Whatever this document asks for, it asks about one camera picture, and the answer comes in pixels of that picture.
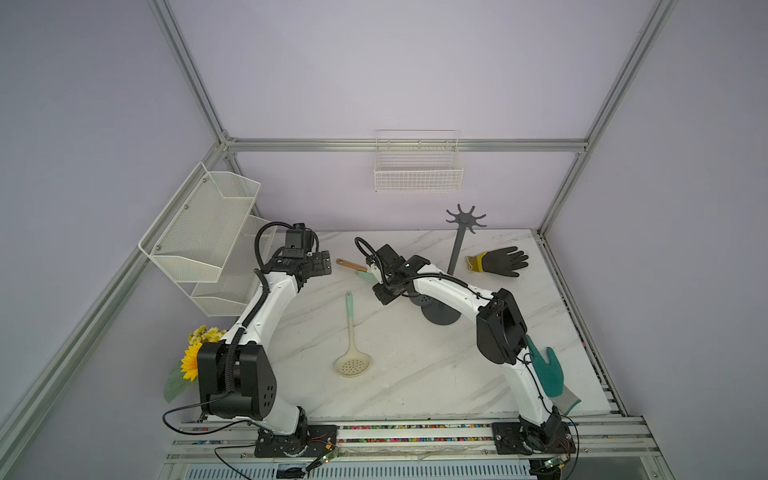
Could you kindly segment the dark grey utensil rack stand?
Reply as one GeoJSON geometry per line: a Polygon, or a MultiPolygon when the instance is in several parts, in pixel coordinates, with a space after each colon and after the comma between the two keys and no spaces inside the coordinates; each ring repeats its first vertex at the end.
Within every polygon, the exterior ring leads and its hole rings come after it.
{"type": "MultiPolygon", "coordinates": [[[[474,233],[475,227],[484,228],[484,225],[481,225],[479,220],[483,219],[485,214],[475,216],[474,210],[475,206],[472,206],[468,211],[463,211],[460,204],[457,205],[456,213],[447,210],[447,213],[450,216],[447,222],[457,225],[457,232],[447,269],[449,275],[455,273],[466,232],[470,231],[471,233],[474,233]]],[[[455,323],[461,317],[459,311],[452,309],[444,303],[427,295],[413,294],[409,295],[408,298],[414,305],[421,308],[422,315],[433,324],[447,326],[455,323]]]]}

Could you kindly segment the cream skimmer mint handle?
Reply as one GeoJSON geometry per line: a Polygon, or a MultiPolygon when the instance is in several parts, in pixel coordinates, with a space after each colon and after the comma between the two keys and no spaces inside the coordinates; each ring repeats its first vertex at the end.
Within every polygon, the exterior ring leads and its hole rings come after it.
{"type": "Polygon", "coordinates": [[[348,349],[334,363],[337,374],[344,378],[353,378],[364,374],[372,364],[370,355],[361,352],[356,346],[354,325],[354,298],[351,291],[345,294],[346,320],[348,331],[348,349]]]}

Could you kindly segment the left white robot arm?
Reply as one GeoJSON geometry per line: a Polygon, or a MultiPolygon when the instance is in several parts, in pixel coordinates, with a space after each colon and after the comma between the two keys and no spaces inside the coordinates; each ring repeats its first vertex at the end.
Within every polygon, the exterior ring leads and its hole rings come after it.
{"type": "Polygon", "coordinates": [[[303,223],[269,222],[285,229],[284,245],[269,259],[256,254],[257,290],[232,329],[217,342],[205,343],[197,353],[200,407],[224,419],[247,418],[276,435],[301,429],[303,410],[278,394],[277,376],[268,345],[289,304],[312,277],[331,273],[328,251],[320,249],[317,234],[303,223]]]}

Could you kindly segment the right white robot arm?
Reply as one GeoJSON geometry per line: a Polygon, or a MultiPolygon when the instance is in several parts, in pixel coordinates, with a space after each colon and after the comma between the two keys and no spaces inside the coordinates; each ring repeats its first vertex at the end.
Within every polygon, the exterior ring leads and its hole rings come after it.
{"type": "Polygon", "coordinates": [[[400,297],[436,303],[472,320],[481,355],[499,365],[515,396],[523,448],[543,452],[556,443],[570,409],[559,399],[566,392],[564,374],[552,349],[535,347],[514,295],[480,289],[456,278],[419,255],[408,259],[385,244],[375,250],[354,239],[368,272],[376,278],[373,292],[387,305],[400,297]]]}

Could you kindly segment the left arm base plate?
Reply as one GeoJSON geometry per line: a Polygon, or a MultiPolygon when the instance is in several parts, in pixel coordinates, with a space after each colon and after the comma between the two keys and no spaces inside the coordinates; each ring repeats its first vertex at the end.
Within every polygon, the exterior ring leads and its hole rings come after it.
{"type": "Polygon", "coordinates": [[[290,435],[278,435],[273,431],[259,429],[254,447],[256,458],[319,457],[330,451],[337,443],[338,426],[309,424],[300,425],[290,435]]]}

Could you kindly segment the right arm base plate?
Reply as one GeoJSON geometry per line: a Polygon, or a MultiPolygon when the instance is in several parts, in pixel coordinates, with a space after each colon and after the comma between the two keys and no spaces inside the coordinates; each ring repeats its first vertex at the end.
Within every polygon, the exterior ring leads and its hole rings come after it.
{"type": "Polygon", "coordinates": [[[495,422],[492,439],[499,455],[576,453],[575,435],[565,422],[537,427],[526,422],[495,422]]]}

